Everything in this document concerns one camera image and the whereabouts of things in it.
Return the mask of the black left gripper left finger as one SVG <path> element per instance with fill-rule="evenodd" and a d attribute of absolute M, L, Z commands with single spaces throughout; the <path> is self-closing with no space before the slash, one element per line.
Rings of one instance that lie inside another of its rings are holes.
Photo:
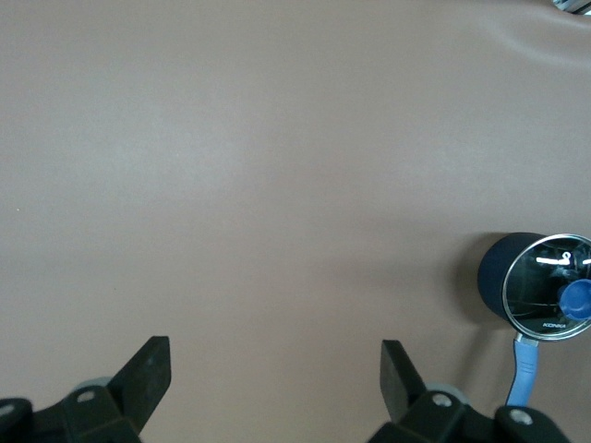
<path fill-rule="evenodd" d="M 94 382 L 35 412 L 25 398 L 1 400 L 3 442 L 140 442 L 171 384 L 170 340 L 153 336 L 107 382 Z"/>

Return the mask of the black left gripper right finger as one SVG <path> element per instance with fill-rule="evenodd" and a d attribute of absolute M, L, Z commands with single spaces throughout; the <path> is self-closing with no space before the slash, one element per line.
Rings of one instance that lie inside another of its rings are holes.
<path fill-rule="evenodd" d="M 569 438 L 542 412 L 501 406 L 492 418 L 449 392 L 428 389 L 399 341 L 380 349 L 380 391 L 390 421 L 371 442 L 567 443 Z"/>

